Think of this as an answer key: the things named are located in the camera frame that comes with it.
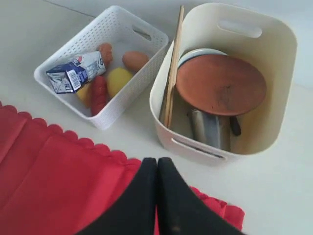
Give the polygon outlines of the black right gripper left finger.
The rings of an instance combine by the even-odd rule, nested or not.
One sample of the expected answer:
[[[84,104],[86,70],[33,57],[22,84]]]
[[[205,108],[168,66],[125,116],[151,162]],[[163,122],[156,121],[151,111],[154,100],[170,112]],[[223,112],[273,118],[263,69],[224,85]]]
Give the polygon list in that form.
[[[152,235],[156,216],[157,162],[143,159],[122,195],[79,235]]]

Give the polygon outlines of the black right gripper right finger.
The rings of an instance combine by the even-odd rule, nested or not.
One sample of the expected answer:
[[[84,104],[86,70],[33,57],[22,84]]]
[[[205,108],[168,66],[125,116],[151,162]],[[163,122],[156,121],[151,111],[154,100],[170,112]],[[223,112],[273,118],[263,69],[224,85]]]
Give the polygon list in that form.
[[[160,235],[242,234],[244,211],[188,186],[170,158],[158,160],[156,192]]]

